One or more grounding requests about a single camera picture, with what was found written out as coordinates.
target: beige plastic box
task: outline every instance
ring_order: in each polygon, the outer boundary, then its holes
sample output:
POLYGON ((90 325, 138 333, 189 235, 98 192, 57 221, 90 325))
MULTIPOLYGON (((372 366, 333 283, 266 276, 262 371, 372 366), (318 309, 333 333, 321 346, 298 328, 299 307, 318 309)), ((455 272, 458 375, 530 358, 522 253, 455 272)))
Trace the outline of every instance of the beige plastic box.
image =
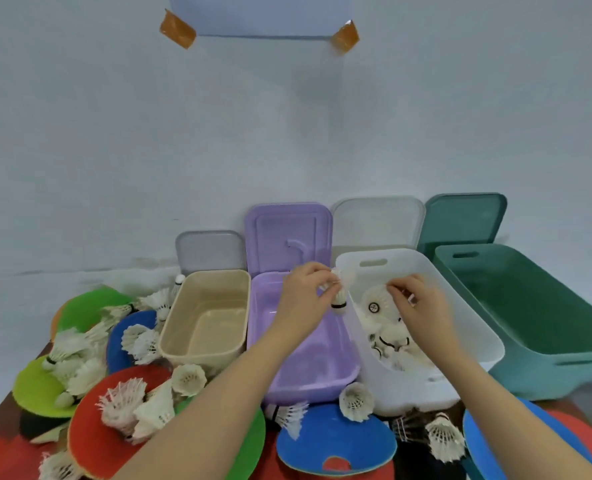
POLYGON ((208 376, 244 349, 251 277, 242 269, 197 271, 181 286, 160 335, 160 352, 174 366, 196 363, 208 376))

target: purple plastic box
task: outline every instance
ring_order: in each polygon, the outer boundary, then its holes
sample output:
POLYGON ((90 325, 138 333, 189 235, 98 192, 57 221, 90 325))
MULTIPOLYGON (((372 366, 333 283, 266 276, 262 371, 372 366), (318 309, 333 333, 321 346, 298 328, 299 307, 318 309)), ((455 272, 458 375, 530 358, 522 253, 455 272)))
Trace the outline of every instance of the purple plastic box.
MULTIPOLYGON (((276 315, 276 307, 288 273, 262 273, 252 280, 247 346, 265 333, 276 315)), ((354 343, 343 318, 329 311, 317 329, 283 363, 265 396, 268 404, 289 406, 338 399, 354 382, 360 367, 354 343)))
MULTIPOLYGON (((319 203, 264 204, 245 217, 247 266, 252 275, 247 346, 274 319, 283 278, 294 267, 316 260, 329 265, 332 215, 319 203)), ((276 374, 265 402, 291 405, 338 398, 358 375, 354 343, 342 316, 331 310, 318 328, 290 355, 276 374)))

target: right hand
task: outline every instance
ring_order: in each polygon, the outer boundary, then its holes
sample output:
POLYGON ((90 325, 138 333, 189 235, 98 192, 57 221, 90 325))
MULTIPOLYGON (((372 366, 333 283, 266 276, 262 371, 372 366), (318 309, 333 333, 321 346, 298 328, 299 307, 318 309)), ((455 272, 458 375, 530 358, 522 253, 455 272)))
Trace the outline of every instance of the right hand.
POLYGON ((441 358, 460 353, 460 342, 453 326, 452 312, 443 291, 430 287, 420 274, 394 278, 387 283, 410 335, 425 354, 438 365, 441 358), (403 291, 414 295, 412 305, 403 291))

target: white plastic box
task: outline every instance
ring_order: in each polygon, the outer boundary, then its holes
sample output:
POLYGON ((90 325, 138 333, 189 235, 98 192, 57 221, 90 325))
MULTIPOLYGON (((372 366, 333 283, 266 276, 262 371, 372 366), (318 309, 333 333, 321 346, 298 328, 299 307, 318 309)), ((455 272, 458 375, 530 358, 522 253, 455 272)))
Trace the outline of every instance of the white plastic box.
POLYGON ((160 352, 174 366, 196 363, 208 376, 244 350, 251 277, 242 269, 197 271, 183 282, 160 334, 160 352))
POLYGON ((490 370, 505 355, 505 347, 497 334, 454 291, 431 261, 419 252, 390 249, 345 253, 336 259, 336 266, 343 271, 355 271, 357 275, 349 290, 345 325, 360 355, 361 371, 358 380, 374 394, 376 414, 396 416, 412 406, 423 411, 445 409, 455 404, 459 396, 435 367, 420 369, 422 372, 416 373, 394 371, 374 357, 354 305, 354 302, 360 302, 364 291, 372 286, 412 273, 423 274, 429 282, 445 292, 452 307, 461 344, 484 370, 490 370))

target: orange tape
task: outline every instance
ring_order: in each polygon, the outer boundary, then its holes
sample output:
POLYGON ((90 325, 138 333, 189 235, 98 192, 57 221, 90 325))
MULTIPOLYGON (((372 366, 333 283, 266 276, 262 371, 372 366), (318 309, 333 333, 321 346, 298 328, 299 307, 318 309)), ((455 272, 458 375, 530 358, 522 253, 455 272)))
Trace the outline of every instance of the orange tape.
POLYGON ((341 53, 348 53, 360 41, 358 30, 353 20, 344 24, 332 37, 332 45, 341 53))
POLYGON ((165 10, 165 18, 163 23, 160 24, 160 33, 185 49, 191 47, 194 40, 196 40, 196 30, 169 10, 165 10))

